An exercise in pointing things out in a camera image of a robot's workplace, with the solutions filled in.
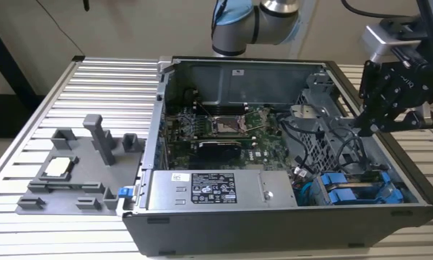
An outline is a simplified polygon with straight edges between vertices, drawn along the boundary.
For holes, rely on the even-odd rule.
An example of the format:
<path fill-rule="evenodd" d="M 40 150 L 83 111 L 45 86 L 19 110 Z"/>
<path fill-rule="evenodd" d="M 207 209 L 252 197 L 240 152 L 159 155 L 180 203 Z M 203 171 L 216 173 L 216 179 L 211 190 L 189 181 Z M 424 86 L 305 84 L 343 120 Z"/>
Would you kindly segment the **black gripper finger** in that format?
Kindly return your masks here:
<path fill-rule="evenodd" d="M 359 97 L 361 98 L 360 115 L 353 120 L 353 128 L 359 128 L 361 131 L 383 130 L 383 125 L 377 122 L 376 116 L 369 109 L 372 107 L 372 95 L 380 76 L 379 73 L 380 63 L 367 60 L 359 89 Z"/>
<path fill-rule="evenodd" d="M 363 107 L 357 116 L 357 135 L 371 137 L 376 132 L 391 133 L 419 129 L 421 116 L 417 112 L 408 112 L 404 119 L 397 121 L 396 118 L 404 111 L 405 109 L 395 107 L 391 107 L 389 110 L 383 110 L 379 107 Z"/>

